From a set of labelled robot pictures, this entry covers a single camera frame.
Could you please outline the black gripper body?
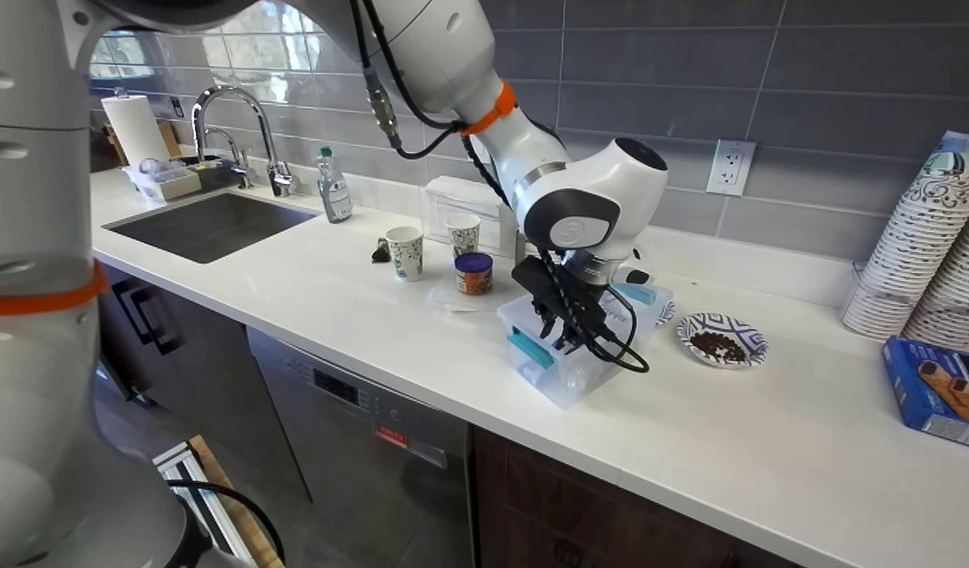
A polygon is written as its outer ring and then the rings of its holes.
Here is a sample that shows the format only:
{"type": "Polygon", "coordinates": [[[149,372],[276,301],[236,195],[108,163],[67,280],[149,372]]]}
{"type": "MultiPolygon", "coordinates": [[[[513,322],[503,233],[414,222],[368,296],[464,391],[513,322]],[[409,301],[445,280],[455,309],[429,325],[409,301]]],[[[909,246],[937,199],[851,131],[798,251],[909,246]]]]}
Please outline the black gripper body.
{"type": "Polygon", "coordinates": [[[585,283],[564,265],[535,255],[521,258],[510,278],[531,293],[539,334],[550,334],[552,325],[560,325],[560,341],[573,344],[605,334],[601,292],[595,283],[585,283]]]}

